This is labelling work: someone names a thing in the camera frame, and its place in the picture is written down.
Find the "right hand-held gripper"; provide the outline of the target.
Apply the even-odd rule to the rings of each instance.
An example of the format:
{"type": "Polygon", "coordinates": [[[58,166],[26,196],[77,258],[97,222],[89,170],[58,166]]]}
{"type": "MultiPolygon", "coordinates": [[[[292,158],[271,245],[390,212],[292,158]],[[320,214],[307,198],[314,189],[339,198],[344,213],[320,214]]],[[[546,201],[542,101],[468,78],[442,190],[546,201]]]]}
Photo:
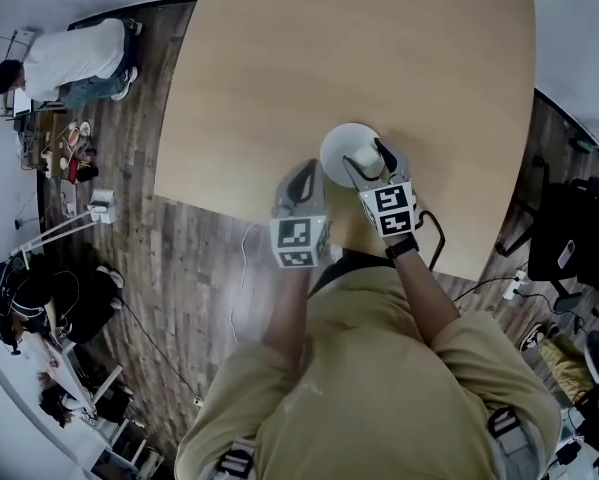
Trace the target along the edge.
{"type": "Polygon", "coordinates": [[[387,181],[368,178],[350,157],[342,162],[357,190],[363,212],[382,238],[410,233],[415,229],[416,198],[406,156],[386,139],[374,139],[388,172],[387,181]]]}

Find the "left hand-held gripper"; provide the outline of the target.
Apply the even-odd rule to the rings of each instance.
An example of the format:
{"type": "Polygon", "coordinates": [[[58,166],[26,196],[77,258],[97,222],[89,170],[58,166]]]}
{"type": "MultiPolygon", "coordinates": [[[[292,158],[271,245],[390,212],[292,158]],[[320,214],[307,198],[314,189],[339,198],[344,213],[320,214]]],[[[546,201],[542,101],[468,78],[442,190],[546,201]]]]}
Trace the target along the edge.
{"type": "Polygon", "coordinates": [[[319,161],[297,164],[279,182],[269,220],[270,242],[278,266],[316,267],[329,239],[329,227],[319,161]]]}

